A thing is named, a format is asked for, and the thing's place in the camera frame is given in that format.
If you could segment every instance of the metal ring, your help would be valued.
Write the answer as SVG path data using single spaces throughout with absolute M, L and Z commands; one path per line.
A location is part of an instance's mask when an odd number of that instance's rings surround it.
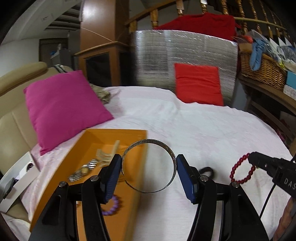
M 154 140 L 154 139 L 143 139 L 143 140 L 140 140 L 140 141 L 137 141 L 133 144 L 131 144 L 123 153 L 122 155 L 122 164 L 121 164 L 121 172 L 124 176 L 124 172 L 123 172 L 123 161 L 124 161 L 124 157 L 126 156 L 126 154 L 129 152 L 129 150 L 131 150 L 132 148 L 134 148 L 135 146 L 138 146 L 140 144 L 145 144 L 145 143 L 151 143 L 151 144 L 155 144 L 155 145 L 158 145 L 160 147 L 162 147 L 163 149 L 165 149 L 168 154 L 170 155 L 170 157 L 172 158 L 173 160 L 173 165 L 174 165 L 174 172 L 173 172 L 173 176 L 171 178 L 171 180 L 169 181 L 169 183 L 163 187 L 162 189 L 160 190 L 157 190 L 157 191 L 154 191 L 154 192 L 144 192 L 144 191 L 140 191 L 136 188 L 134 188 L 132 185 L 130 185 L 126 180 L 126 184 L 129 185 L 133 190 L 135 191 L 138 191 L 140 193 L 156 193 L 156 192 L 159 192 L 159 191 L 162 191 L 163 189 L 167 188 L 171 183 L 172 181 L 174 180 L 175 176 L 176 176 L 176 173 L 177 173 L 177 160 L 176 160 L 176 157 L 175 157 L 175 154 L 173 153 L 173 151 L 166 145 L 164 144 L 163 142 L 161 141 L 158 141 L 158 140 Z

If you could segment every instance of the bed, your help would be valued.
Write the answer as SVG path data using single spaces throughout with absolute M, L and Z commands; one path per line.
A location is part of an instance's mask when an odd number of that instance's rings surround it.
M 5 173 L 28 150 L 38 163 L 40 176 L 23 193 L 15 212 L 8 215 L 30 221 L 47 182 L 55 172 L 63 157 L 81 135 L 60 144 L 43 156 L 30 125 L 22 89 L 29 83 L 56 74 L 47 69 L 44 63 L 35 63 L 26 73 L 26 80 L 13 78 L 14 83 L 2 92 L 0 103 L 7 98 L 18 97 L 18 101 L 1 107 L 0 118 L 0 170 Z M 114 120 L 93 128 L 144 129 L 148 138 L 167 144 L 173 152 L 184 154 L 188 163 L 196 168 L 212 167 L 216 172 L 216 182 L 229 184 L 229 174 L 238 159 L 253 151 L 269 156 L 291 159 L 291 154 L 276 132 L 257 117 L 230 107 L 191 103 L 185 104 L 169 90 L 153 87 L 108 87 L 111 101 L 105 107 L 112 113 Z M 158 151 L 150 151 L 147 162 L 161 156 Z M 236 172 L 237 178 L 246 176 L 250 165 L 244 163 Z M 146 175 L 155 178 L 149 168 Z M 252 179 L 243 184 L 257 212 L 260 212 L 269 190 L 271 178 L 258 169 Z M 262 217 L 262 222 L 271 238 L 287 204 L 289 195 L 276 187 Z M 221 204 L 217 204 L 217 221 L 212 240 L 218 240 L 220 229 Z M 165 190 L 154 194 L 142 194 L 138 210 L 133 240 L 186 240 L 189 234 L 196 205 L 186 198 L 180 179 L 175 177 Z

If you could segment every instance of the wooden railing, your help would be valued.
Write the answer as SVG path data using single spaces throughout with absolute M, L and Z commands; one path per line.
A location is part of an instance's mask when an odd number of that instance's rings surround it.
M 148 9 L 142 11 L 141 13 L 133 16 L 132 18 L 130 18 L 128 21 L 125 22 L 125 25 L 127 27 L 129 27 L 129 32 L 132 33 L 137 30 L 138 21 L 140 21 L 141 19 L 150 15 L 152 27 L 155 28 L 158 26 L 158 11 L 159 10 L 175 4 L 178 16 L 182 16 L 182 15 L 184 15 L 184 2 L 185 1 L 187 1 L 187 0 L 166 0 L 162 3 L 158 3 Z M 293 40 L 290 38 L 289 34 L 287 33 L 286 28 L 283 27 L 280 19 L 267 6 L 265 6 L 265 4 L 261 0 L 259 0 L 259 2 L 260 2 L 260 7 L 263 12 L 264 20 L 258 19 L 257 12 L 254 8 L 253 0 L 248 0 L 248 2 L 251 6 L 254 18 L 246 18 L 245 17 L 245 13 L 244 13 L 244 10 L 242 7 L 242 0 L 235 0 L 235 1 L 238 6 L 240 17 L 234 17 L 234 19 L 236 21 L 238 21 L 239 24 L 241 25 L 243 34 L 245 34 L 248 31 L 248 25 L 247 25 L 248 22 L 255 22 L 256 23 L 256 30 L 259 33 L 262 33 L 261 27 L 259 25 L 260 23 L 262 23 L 262 24 L 266 25 L 269 38 L 272 38 L 272 39 L 274 38 L 272 29 L 270 28 L 270 26 L 274 26 L 275 27 L 275 35 L 277 37 L 280 38 L 281 36 L 284 36 L 285 38 L 288 39 L 289 42 L 291 42 L 292 44 L 294 43 Z M 201 6 L 203 13 L 207 12 L 207 5 L 205 4 L 206 2 L 207 2 L 206 0 L 200 0 L 200 6 Z M 228 6 L 227 6 L 227 0 L 220 0 L 220 3 L 221 3 L 221 7 L 222 7 L 222 14 L 228 15 L 229 10 L 228 10 Z M 271 14 L 272 22 L 268 19 L 266 9 Z

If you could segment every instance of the pink pillow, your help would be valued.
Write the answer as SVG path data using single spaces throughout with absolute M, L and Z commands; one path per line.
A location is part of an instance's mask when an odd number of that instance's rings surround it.
M 41 155 L 85 128 L 113 119 L 81 70 L 36 81 L 24 94 Z

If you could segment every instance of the orange box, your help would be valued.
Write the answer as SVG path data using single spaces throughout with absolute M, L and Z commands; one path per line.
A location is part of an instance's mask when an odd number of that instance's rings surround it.
M 100 172 L 97 166 L 87 176 L 79 181 L 70 183 L 68 177 L 81 168 L 82 165 L 88 163 L 96 157 L 97 149 L 101 149 L 105 153 L 110 153 L 116 140 L 120 140 L 120 146 L 117 154 L 123 155 L 128 146 L 136 141 L 146 139 L 145 130 L 121 130 L 121 129 L 86 129 L 80 139 L 69 151 L 65 159 L 62 161 L 51 181 L 48 183 L 40 202 L 34 213 L 30 230 L 34 227 L 39 215 L 44 209 L 49 198 L 55 191 L 60 181 L 66 181 L 69 185 L 82 183 L 93 175 Z M 145 144 L 138 145 L 131 149 L 124 160 L 125 176 L 120 174 L 114 194 L 118 196 L 120 201 L 119 210 L 112 216 L 104 216 L 111 240 L 128 241 L 132 239 L 133 225 L 136 218 L 136 212 L 140 193 L 130 188 L 124 181 L 126 179 L 135 188 L 140 188 L 143 181 L 143 171 L 145 166 L 147 146 Z M 112 201 L 106 205 L 101 205 L 104 210 L 109 210 Z M 85 241 L 85 231 L 82 217 L 82 205 L 77 205 L 77 225 L 80 241 Z

